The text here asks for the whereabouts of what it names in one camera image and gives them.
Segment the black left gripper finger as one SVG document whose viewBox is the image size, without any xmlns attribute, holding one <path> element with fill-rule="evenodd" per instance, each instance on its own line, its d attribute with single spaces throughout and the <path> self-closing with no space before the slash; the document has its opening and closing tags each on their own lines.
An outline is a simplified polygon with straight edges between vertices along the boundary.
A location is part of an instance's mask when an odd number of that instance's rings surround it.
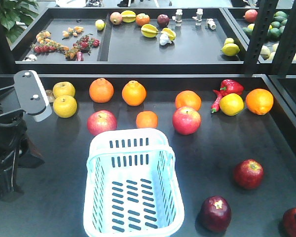
<svg viewBox="0 0 296 237">
<path fill-rule="evenodd" d="M 43 165 L 42 154 L 29 138 L 23 138 L 19 147 L 18 166 L 20 168 L 37 168 Z"/>
<path fill-rule="evenodd" d="M 0 155 L 0 200 L 12 202 L 24 192 L 17 185 L 18 151 L 8 151 Z"/>
</svg>

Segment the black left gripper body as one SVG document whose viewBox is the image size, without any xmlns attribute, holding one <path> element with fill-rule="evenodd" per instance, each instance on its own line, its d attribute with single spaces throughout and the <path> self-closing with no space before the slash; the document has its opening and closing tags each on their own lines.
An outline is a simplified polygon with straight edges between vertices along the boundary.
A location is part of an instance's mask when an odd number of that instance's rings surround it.
<svg viewBox="0 0 296 237">
<path fill-rule="evenodd" d="M 14 86 L 0 88 L 0 173 L 12 166 L 25 131 L 23 111 Z"/>
</svg>

